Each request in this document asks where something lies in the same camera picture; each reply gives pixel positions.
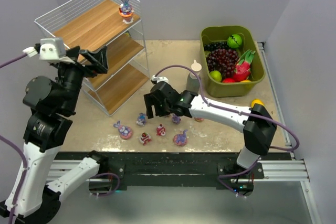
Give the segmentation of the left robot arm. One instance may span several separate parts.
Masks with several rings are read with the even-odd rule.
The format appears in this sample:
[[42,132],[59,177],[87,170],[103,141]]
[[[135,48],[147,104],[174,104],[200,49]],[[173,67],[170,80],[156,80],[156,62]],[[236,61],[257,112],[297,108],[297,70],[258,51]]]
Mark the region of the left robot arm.
[[107,47],[95,51],[79,46],[38,43],[23,51],[24,57],[39,56],[58,70],[55,80],[38,76],[29,81],[23,103],[31,109],[23,136],[22,159],[9,197],[1,202],[1,216],[9,223],[48,223],[61,203],[83,182],[104,175],[108,159],[96,151],[88,153],[75,168],[52,182],[50,167],[64,143],[86,77],[108,71]]

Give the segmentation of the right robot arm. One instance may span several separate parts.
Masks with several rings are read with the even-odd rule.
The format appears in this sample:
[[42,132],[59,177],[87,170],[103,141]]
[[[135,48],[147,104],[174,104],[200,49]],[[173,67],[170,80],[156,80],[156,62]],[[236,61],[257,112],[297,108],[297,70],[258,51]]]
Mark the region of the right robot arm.
[[244,147],[239,152],[236,164],[250,168],[257,159],[268,154],[277,125],[262,105],[235,106],[211,100],[201,94],[184,90],[179,93],[164,81],[156,83],[144,95],[149,119],[168,114],[203,118],[229,126],[244,136]]

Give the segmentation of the purple bunny with tube toy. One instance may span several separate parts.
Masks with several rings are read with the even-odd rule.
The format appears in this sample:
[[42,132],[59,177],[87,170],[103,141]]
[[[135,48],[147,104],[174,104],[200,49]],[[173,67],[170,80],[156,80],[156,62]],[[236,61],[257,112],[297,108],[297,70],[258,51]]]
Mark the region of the purple bunny with tube toy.
[[139,113],[136,124],[138,126],[145,126],[146,125],[146,114],[145,113]]

